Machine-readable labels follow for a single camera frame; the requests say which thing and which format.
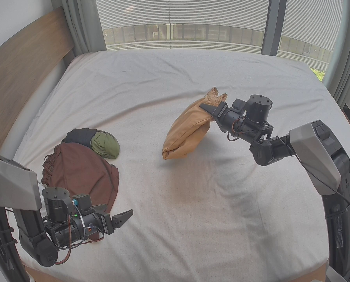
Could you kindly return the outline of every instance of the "wooden headboard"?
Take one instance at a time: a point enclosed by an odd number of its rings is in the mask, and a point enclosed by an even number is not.
[[[73,47],[62,7],[0,46],[0,148],[33,92]]]

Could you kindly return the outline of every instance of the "mattress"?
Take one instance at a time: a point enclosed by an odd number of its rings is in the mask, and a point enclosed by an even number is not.
[[[273,136],[322,120],[350,157],[349,123],[304,63],[195,49],[83,54],[41,107],[14,160],[40,181],[44,157],[68,131],[108,131],[121,146],[108,160],[120,172],[111,215],[131,208],[134,215],[103,241],[72,250],[64,265],[41,267],[18,245],[24,264],[64,282],[285,281],[324,264],[323,204],[294,157],[261,167],[248,143],[229,142],[211,123],[187,158],[163,160],[173,121],[212,87],[228,94],[229,105],[251,94],[269,97]]]

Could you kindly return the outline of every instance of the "folded clothing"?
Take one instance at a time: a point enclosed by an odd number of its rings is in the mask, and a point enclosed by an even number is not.
[[[43,163],[42,183],[75,194],[89,194],[93,205],[110,212],[119,186],[119,170],[79,143],[61,143]]]
[[[226,98],[226,93],[218,96],[218,90],[213,87],[205,97],[188,106],[168,131],[162,149],[163,159],[186,157],[194,151],[209,130],[210,122],[214,121],[210,114],[200,108],[200,104],[218,106]]]
[[[109,159],[116,159],[120,145],[116,138],[108,132],[96,129],[73,129],[61,141],[64,143],[79,143],[91,148],[97,154]]]

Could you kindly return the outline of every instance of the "gray curtain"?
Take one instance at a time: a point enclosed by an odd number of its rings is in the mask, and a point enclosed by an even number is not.
[[[323,84],[342,108],[350,88],[350,0],[343,0],[341,27]]]
[[[62,6],[75,43],[74,54],[106,50],[95,0],[51,0],[55,9]]]

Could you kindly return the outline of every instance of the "rolled green garment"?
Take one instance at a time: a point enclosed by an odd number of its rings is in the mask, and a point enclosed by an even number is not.
[[[120,152],[119,143],[113,135],[107,132],[97,131],[90,145],[93,151],[108,159],[116,159]]]

